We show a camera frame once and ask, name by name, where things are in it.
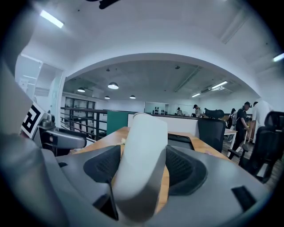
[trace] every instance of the office chair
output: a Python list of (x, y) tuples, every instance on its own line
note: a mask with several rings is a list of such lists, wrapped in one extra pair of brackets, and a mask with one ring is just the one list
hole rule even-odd
[(231, 152), (229, 159), (234, 155), (240, 157), (239, 166), (262, 183), (269, 180), (275, 162), (282, 157), (284, 151), (284, 113), (270, 112), (264, 124), (265, 126), (260, 127), (256, 133), (256, 142), (250, 159), (244, 157), (249, 151), (246, 145), (242, 146), (242, 153), (228, 150)]
[(222, 120), (208, 118), (199, 119), (197, 123), (199, 139), (221, 153), (226, 123)]

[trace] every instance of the black railing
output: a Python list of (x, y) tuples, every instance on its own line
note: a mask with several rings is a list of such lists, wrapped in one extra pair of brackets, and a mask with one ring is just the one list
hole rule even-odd
[[(70, 107), (61, 107), (64, 111), (69, 111), (69, 113), (64, 114), (64, 117), (60, 116), (60, 122), (64, 124), (65, 127), (69, 128), (72, 131), (78, 130), (82, 133), (86, 133), (87, 137), (91, 139), (99, 140), (106, 136), (106, 129), (101, 129), (99, 123), (107, 123), (106, 121), (100, 120), (100, 114), (107, 115), (106, 110), (94, 110), (86, 108), (70, 108)], [(85, 116), (74, 115), (75, 113), (85, 113)]]

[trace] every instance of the person in white shirt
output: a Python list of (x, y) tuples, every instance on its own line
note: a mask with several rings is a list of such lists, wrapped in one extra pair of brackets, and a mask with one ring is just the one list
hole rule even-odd
[(252, 120), (256, 121), (256, 129), (254, 131), (253, 143), (255, 143), (256, 141), (257, 130), (260, 127), (264, 126), (265, 118), (270, 111), (273, 111), (273, 108), (268, 102), (264, 100), (254, 102), (252, 110)]
[(200, 107), (198, 105), (194, 105), (193, 108), (195, 109), (195, 115), (196, 117), (202, 117), (204, 114), (203, 114), (203, 111), (200, 109)]

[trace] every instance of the wooden desk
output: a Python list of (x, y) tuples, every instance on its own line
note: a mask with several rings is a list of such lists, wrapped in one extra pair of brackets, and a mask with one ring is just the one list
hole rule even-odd
[[(74, 154), (93, 151), (93, 150), (104, 148), (104, 147), (111, 146), (111, 145), (117, 145), (118, 143), (121, 142), (122, 138), (127, 139), (129, 129), (130, 128), (128, 127), (123, 127), (109, 134), (108, 136), (100, 139), (99, 141), (96, 141), (95, 143), (75, 152)], [(169, 132), (169, 133), (189, 137), (191, 139), (191, 142), (193, 144), (195, 151), (197, 152), (207, 153), (207, 154), (210, 154), (210, 155), (213, 155), (213, 156), (225, 159), (225, 160), (229, 160), (226, 156), (222, 155), (220, 152), (210, 147), (208, 144), (201, 141), (197, 137), (194, 137), (190, 133), (178, 133), (178, 132)], [(123, 149), (124, 149), (124, 145), (121, 145), (121, 154), (123, 153)], [(169, 182), (170, 182), (169, 172), (168, 172), (168, 169), (165, 167), (163, 178), (162, 178), (159, 202), (158, 202), (158, 207), (156, 209), (156, 212), (159, 212), (168, 200)]]

